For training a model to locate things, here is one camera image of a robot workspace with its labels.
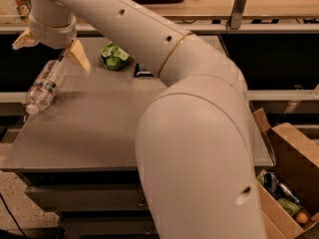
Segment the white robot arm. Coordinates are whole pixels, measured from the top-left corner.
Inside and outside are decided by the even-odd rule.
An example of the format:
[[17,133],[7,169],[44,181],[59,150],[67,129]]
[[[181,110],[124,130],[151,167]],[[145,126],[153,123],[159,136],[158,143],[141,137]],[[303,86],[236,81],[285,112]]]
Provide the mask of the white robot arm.
[[31,2],[31,44],[67,47],[82,18],[165,84],[136,134],[159,238],[267,239],[253,165],[261,136],[234,63],[132,0]]

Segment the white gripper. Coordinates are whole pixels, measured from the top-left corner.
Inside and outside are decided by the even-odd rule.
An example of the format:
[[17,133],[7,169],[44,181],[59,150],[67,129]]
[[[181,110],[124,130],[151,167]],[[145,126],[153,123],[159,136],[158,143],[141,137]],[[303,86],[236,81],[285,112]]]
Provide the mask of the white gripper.
[[12,44],[14,50],[35,47],[39,42],[52,49],[64,49],[63,57],[75,65],[83,74],[91,72],[91,64],[82,43],[76,39],[76,18],[66,27],[52,27],[29,16],[27,28]]

